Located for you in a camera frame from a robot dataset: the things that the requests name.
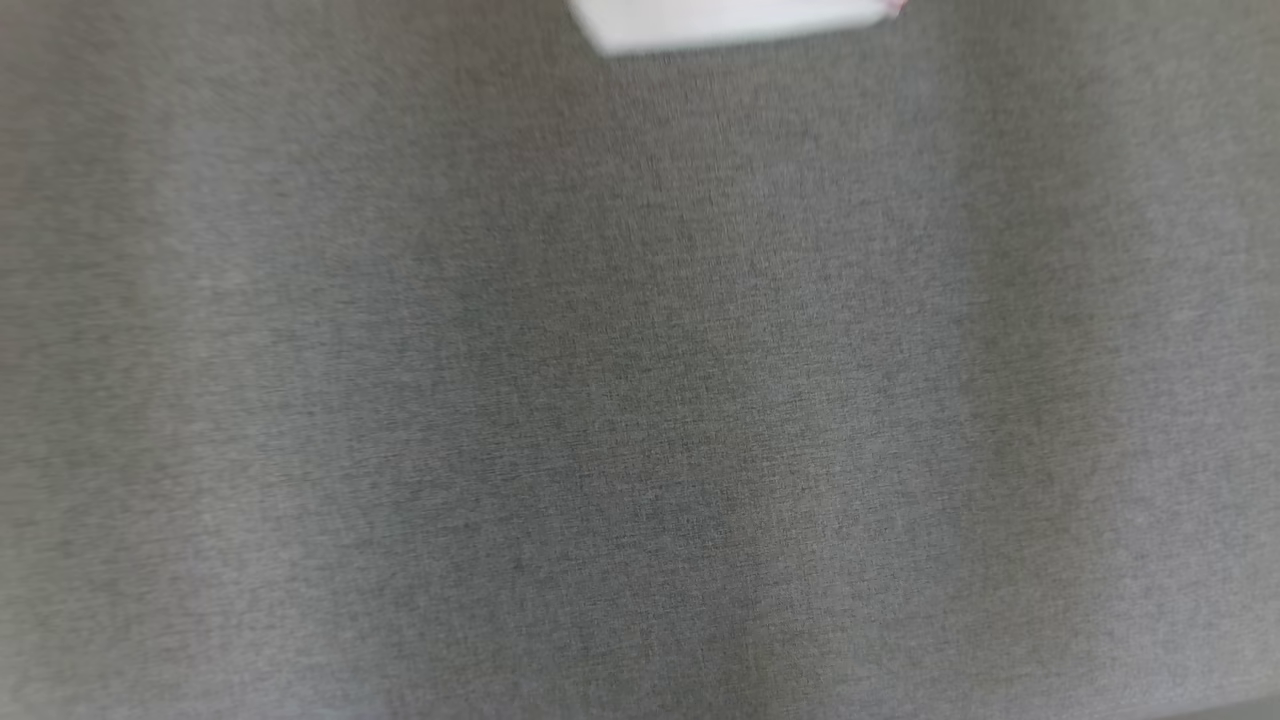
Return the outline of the grey fabric sofa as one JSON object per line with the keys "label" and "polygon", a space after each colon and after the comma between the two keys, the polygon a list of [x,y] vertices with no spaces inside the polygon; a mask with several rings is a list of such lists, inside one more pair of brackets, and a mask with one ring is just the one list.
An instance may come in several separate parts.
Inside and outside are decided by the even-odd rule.
{"label": "grey fabric sofa", "polygon": [[1280,0],[0,0],[0,720],[1280,694]]}

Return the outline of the red shorts with white hem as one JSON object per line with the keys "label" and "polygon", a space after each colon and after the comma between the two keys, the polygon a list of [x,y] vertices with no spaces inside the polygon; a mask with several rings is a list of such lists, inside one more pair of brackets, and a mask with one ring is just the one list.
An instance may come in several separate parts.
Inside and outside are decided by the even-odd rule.
{"label": "red shorts with white hem", "polygon": [[568,0],[603,56],[771,42],[895,18],[909,0]]}

